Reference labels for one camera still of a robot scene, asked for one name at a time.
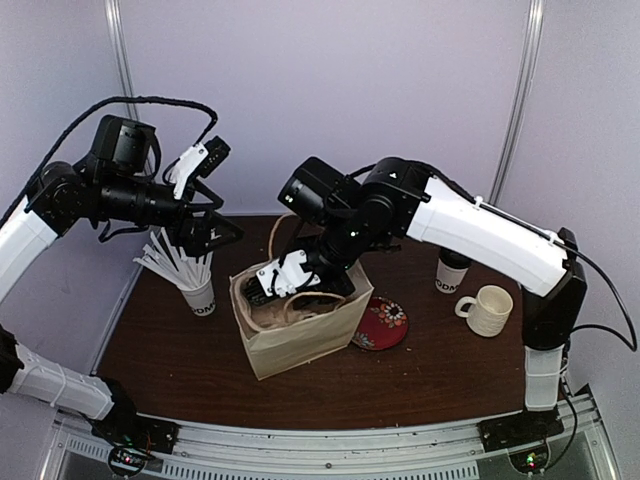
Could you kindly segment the cream paper bag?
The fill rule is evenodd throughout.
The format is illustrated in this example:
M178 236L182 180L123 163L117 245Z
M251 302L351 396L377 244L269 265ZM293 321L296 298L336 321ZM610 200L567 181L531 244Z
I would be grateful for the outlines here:
M233 314L257 379L264 380L310 363L349 344L373 293L373 285L360 263L348 270L355 286L355 292L348 297L320 292L297 294L273 301L284 302L287 308L295 300L311 298L318 300L321 305L327 305L329 310L326 313L286 327L257 331L245 322L249 309L254 306L244 298L241 287L265 265L264 262L255 264L229 279Z

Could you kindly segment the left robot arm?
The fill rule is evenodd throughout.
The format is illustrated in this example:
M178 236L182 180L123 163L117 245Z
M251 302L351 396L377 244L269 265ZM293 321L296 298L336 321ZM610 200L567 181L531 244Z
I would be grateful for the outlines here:
M80 219L93 226L126 222L124 233L162 227L171 245L201 257L235 243L243 231L219 214L222 199L203 184L231 152L220 137L197 141L156 183L144 174L148 156L161 156L153 126L104 116L84 158L56 161L35 175L1 227L1 293ZM105 426L123 444L137 442L144 424L121 385L46 360L1 332L1 390L31 396Z

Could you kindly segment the cardboard cup carrier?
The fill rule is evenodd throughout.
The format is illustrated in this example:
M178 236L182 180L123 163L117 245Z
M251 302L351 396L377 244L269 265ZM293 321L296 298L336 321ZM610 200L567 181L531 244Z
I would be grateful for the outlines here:
M245 322L254 330L272 330L293 325L307 318L326 313L327 305L311 298L295 300L285 308L284 302L273 302L261 307L251 307Z

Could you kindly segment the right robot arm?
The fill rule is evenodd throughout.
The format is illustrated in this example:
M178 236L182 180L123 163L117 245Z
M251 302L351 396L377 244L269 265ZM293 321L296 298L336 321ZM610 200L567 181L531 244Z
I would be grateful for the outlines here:
M526 408L512 430L519 440L535 440L551 424L561 351L587 290L574 234L521 221L424 162L387 157L363 172L357 181L317 157L294 171L278 199L323 232L276 261L266 293L285 297L331 282L375 245L405 237L510 277L522 292Z

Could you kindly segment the white paper cup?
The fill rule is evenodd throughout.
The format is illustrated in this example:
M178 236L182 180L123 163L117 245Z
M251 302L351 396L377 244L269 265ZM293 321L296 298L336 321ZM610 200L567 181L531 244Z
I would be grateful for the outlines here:
M444 294L455 293L466 276L468 269L468 265L462 267L458 265L451 266L439 259L435 275L436 289Z

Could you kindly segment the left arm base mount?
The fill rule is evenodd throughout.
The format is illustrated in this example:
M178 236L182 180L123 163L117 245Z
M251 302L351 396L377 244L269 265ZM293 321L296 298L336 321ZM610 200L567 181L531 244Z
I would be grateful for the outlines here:
M178 438L177 423L150 417L136 416L133 422L116 426L106 420L88 419L94 436L112 446L128 447L144 453L171 454Z

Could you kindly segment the black plastic cup lid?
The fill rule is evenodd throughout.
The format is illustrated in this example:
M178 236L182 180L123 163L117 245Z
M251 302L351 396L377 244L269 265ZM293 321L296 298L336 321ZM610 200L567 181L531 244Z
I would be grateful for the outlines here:
M468 269L472 263L472 260L466 256L446 248L440 249L439 260L449 268L456 270Z

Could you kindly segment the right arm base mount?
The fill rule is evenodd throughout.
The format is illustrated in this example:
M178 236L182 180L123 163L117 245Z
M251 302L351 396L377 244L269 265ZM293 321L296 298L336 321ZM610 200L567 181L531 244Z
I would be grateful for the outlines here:
M564 425L554 412L520 412L483 420L478 430L484 451L493 452L559 435Z

